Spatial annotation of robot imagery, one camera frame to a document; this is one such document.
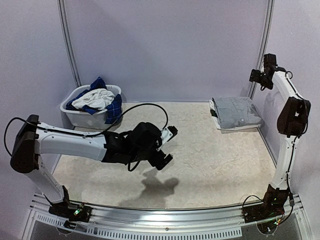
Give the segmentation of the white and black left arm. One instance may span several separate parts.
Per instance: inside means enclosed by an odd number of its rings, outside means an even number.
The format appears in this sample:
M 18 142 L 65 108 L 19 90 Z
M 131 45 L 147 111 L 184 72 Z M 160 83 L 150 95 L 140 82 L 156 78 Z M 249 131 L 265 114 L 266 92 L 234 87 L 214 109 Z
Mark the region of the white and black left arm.
M 121 133 L 76 131 L 39 122 L 39 116 L 32 114 L 15 137 L 10 166 L 32 180 L 63 217 L 70 217 L 75 210 L 69 202 L 68 191 L 48 172 L 41 159 L 42 154 L 123 164 L 130 172 L 133 171 L 131 164 L 148 161 L 160 171 L 173 159 L 162 148 L 177 133 L 175 126 L 159 129 L 150 122 L 140 122 L 133 130 Z

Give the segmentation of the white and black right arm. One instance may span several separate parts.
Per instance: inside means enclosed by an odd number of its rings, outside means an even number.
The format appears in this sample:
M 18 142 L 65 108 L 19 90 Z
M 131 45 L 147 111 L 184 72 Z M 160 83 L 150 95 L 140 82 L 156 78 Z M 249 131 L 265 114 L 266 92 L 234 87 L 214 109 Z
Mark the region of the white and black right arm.
M 288 72 L 280 67 L 265 69 L 264 72 L 253 69 L 249 81 L 260 84 L 263 89 L 271 90 L 276 86 L 286 100 L 276 122 L 280 134 L 280 148 L 275 174 L 264 194 L 263 203 L 258 208 L 262 218 L 269 218 L 283 208 L 291 193 L 291 171 L 300 137 L 308 129 L 311 103 L 299 94 L 288 77 Z

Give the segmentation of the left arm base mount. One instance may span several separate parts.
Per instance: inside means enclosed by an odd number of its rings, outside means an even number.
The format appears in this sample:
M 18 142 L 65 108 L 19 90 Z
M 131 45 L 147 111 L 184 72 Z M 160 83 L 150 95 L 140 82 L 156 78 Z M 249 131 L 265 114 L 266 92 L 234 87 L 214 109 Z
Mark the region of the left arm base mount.
M 66 218 L 63 227 L 74 230 L 78 222 L 89 222 L 92 210 L 92 207 L 84 205 L 83 203 L 71 204 L 69 202 L 60 202 L 52 204 L 48 212 L 52 215 Z

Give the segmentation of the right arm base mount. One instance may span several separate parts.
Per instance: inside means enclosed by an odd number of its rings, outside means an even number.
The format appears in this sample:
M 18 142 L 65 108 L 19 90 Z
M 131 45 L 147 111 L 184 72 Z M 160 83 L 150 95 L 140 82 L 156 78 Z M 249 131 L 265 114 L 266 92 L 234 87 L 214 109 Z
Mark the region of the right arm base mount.
M 241 213 L 244 222 L 255 224 L 257 230 L 263 235 L 274 234 L 281 221 L 285 219 L 283 206 L 266 207 L 263 203 L 243 204 Z

